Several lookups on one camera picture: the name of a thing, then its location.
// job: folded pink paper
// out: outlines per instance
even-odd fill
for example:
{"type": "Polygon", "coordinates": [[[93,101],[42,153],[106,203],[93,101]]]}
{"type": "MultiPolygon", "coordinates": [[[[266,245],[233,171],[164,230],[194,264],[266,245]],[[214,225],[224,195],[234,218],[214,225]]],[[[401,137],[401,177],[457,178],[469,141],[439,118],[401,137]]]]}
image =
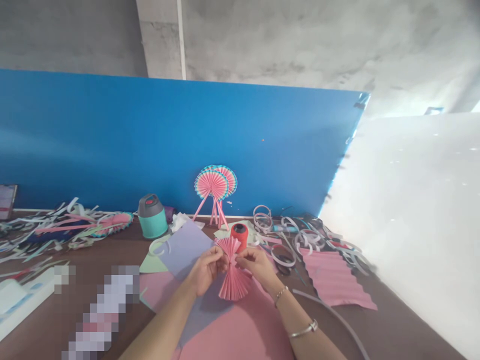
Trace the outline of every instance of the folded pink paper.
{"type": "Polygon", "coordinates": [[[218,296],[221,299],[238,301],[249,293],[252,286],[252,274],[236,267],[236,252],[241,243],[232,236],[217,239],[215,243],[223,250],[230,263],[218,296]]]}
{"type": "Polygon", "coordinates": [[[318,296],[327,305],[360,305],[378,310],[338,252],[314,251],[308,255],[308,249],[300,248],[300,253],[318,296]]]}

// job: pink paper fan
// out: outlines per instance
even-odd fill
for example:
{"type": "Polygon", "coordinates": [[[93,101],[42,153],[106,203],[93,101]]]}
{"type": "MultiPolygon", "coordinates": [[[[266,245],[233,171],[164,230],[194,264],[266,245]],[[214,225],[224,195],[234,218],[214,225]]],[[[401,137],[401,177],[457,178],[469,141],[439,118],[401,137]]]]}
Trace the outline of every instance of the pink paper fan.
{"type": "Polygon", "coordinates": [[[205,170],[196,178],[195,190],[202,199],[212,194],[214,198],[220,201],[223,200],[229,192],[229,182],[221,172],[205,170]]]}
{"type": "Polygon", "coordinates": [[[216,244],[223,250],[230,261],[228,272],[226,273],[218,296],[221,299],[230,301],[243,299],[249,293],[252,286],[252,275],[235,266],[237,264],[235,261],[235,252],[240,247],[240,241],[230,236],[217,239],[216,244]]]}
{"type": "Polygon", "coordinates": [[[235,173],[233,172],[232,169],[230,169],[229,167],[225,166],[225,165],[218,165],[217,167],[215,167],[215,170],[222,173],[227,181],[228,181],[228,195],[227,196],[230,196],[232,195],[235,190],[237,190],[237,175],[235,175],[235,173]]]}

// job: silver bangle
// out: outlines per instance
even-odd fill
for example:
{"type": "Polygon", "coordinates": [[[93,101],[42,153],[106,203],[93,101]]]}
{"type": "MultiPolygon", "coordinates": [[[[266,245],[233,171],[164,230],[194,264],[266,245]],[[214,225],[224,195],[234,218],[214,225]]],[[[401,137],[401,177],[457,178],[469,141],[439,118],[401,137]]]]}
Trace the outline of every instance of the silver bangle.
{"type": "Polygon", "coordinates": [[[276,295],[276,299],[275,299],[275,307],[277,307],[277,303],[279,302],[280,300],[280,297],[282,296],[282,294],[285,292],[285,290],[288,290],[289,287],[288,286],[285,286],[277,295],[276,295]]]}
{"type": "Polygon", "coordinates": [[[318,328],[319,328],[319,323],[317,322],[317,320],[313,319],[313,322],[310,325],[308,325],[308,327],[305,330],[302,330],[300,332],[294,332],[288,335],[288,337],[290,339],[298,338],[299,336],[305,335],[306,333],[309,333],[309,332],[314,333],[315,331],[317,331],[318,328]]]}

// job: blue wall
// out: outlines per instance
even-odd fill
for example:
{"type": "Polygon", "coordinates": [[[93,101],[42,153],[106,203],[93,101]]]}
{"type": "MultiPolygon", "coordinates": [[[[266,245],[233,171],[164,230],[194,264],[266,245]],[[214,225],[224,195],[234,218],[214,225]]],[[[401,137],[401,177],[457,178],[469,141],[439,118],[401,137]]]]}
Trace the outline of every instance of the blue wall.
{"type": "MultiPolygon", "coordinates": [[[[0,184],[16,208],[133,211],[140,197],[191,214],[199,171],[235,170],[226,215],[318,214],[363,110],[355,91],[0,70],[0,184]]],[[[208,200],[203,214],[210,214],[208,200]]]]}

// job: wooden table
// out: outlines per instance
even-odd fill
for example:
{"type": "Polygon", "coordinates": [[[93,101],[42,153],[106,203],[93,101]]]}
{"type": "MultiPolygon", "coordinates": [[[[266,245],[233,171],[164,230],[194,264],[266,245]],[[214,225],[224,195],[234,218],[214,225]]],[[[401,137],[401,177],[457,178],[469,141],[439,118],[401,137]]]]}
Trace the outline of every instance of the wooden table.
{"type": "MultiPolygon", "coordinates": [[[[230,222],[240,219],[228,219],[230,222]]],[[[214,238],[216,227],[205,226],[204,232],[214,238]]],[[[76,266],[76,275],[61,294],[46,299],[32,314],[0,341],[0,359],[60,359],[68,349],[69,338],[75,332],[82,313],[96,302],[97,286],[112,266],[140,265],[150,241],[142,237],[138,219],[126,230],[95,243],[90,248],[53,254],[55,260],[68,259],[76,266]]],[[[30,263],[7,261],[0,264],[0,274],[22,270],[45,259],[42,255],[30,263]]],[[[315,289],[302,265],[297,269],[307,286],[295,272],[278,276],[290,288],[315,295],[315,289]]],[[[356,331],[372,360],[460,360],[465,359],[408,306],[406,306],[376,276],[356,274],[358,282],[371,295],[378,311],[356,305],[336,306],[335,309],[356,331]]],[[[303,308],[317,319],[319,327],[339,347],[347,359],[362,359],[348,331],[321,305],[295,295],[303,308]]],[[[142,303],[132,304],[118,337],[103,359],[117,359],[155,314],[142,303]]]]}

